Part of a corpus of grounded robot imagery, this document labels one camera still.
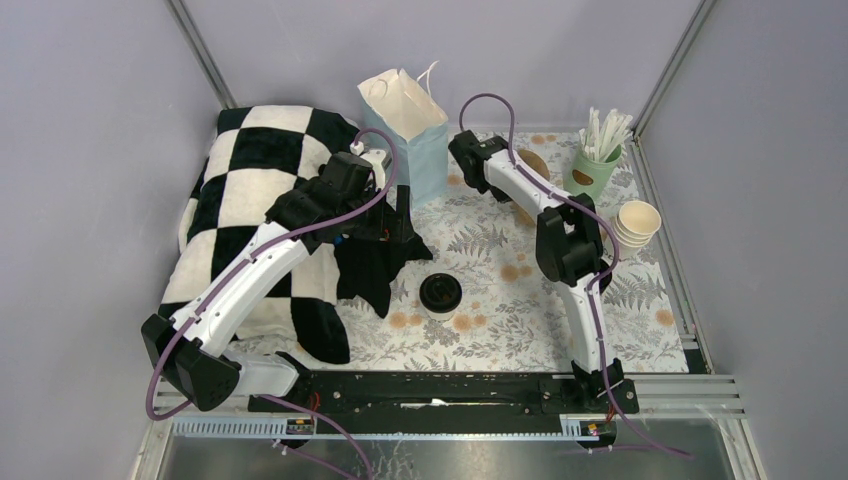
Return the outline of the brown cardboard cup carrier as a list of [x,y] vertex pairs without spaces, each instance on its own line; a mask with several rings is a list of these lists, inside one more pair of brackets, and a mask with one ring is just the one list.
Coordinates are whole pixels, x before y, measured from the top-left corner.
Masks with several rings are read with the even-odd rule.
[[[519,149],[517,155],[530,169],[538,173],[545,180],[551,179],[549,168],[539,155],[527,149]],[[529,215],[516,203],[512,204],[512,210],[514,211],[515,223],[518,227],[529,228],[535,226],[535,215]]]

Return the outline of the black plastic cup lid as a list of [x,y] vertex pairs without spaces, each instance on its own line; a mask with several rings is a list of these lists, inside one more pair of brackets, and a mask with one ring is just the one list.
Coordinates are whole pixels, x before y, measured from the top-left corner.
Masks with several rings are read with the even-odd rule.
[[463,296],[460,282],[447,273],[426,277],[419,287],[419,299],[429,312],[443,314],[454,311]]

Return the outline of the white paper coffee cup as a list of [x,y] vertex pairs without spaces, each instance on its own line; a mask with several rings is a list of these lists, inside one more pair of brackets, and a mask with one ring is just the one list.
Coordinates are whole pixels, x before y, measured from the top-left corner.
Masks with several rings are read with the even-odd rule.
[[445,312],[438,312],[430,309],[425,309],[427,316],[437,322],[446,322],[451,320],[455,314],[457,313],[456,309],[452,309]]

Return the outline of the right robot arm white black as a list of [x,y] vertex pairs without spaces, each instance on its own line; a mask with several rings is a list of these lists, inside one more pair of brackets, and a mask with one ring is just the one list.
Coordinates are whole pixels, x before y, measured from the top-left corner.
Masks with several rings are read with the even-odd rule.
[[490,191],[498,201],[510,200],[536,216],[536,261],[565,306],[574,338],[570,357],[575,402],[589,412],[615,405],[613,393],[624,375],[621,362],[606,353],[600,283],[609,267],[603,263],[592,199],[554,186],[500,136],[480,140],[465,130],[454,136],[448,149],[468,186],[480,193]]

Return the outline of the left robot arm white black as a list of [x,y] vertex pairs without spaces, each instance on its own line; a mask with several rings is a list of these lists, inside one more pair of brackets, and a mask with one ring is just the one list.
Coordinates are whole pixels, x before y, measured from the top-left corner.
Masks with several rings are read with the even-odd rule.
[[337,153],[316,177],[282,194],[235,259],[194,300],[169,317],[152,314],[141,335],[154,374],[146,401],[165,379],[184,407],[219,407],[233,395],[272,395],[288,411],[309,401],[310,385],[280,354],[232,351],[236,330],[298,264],[340,237],[386,242],[408,215],[385,208],[396,176],[391,152]]

